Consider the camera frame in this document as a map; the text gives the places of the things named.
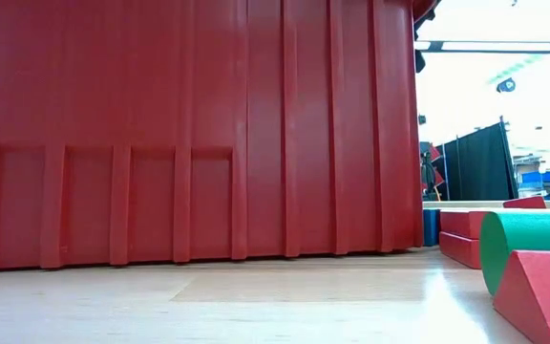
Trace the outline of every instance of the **fluorescent light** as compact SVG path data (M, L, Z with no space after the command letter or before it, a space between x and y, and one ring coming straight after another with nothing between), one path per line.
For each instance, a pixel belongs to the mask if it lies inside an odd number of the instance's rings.
M504 51L504 52L550 52L550 43L509 42L445 42L443 50L456 51Z
M417 50L428 50L430 48L430 42L429 41L415 42L415 48Z

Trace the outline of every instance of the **green foam cylinder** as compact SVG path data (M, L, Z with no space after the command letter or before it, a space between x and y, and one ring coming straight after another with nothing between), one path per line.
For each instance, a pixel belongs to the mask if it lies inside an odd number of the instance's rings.
M515 249L550 250L550 210L511 209L485 214L480 235L483 279L492 295Z

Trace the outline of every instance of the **wooden floor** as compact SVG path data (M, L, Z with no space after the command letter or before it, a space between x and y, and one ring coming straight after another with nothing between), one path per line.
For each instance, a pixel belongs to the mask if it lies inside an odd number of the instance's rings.
M0 343L526 343L437 249L0 272Z

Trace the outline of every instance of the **black curtain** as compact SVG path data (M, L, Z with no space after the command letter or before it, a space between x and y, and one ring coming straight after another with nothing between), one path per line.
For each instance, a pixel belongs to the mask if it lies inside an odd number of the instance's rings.
M436 168L443 176L447 168L450 201L499 201L518 197L504 123L446 143L444 156L443 163Z

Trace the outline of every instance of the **red container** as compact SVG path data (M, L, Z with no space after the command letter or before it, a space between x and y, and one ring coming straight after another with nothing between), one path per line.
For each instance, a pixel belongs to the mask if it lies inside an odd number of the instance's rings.
M0 1L0 269L419 247L419 183L408 1Z

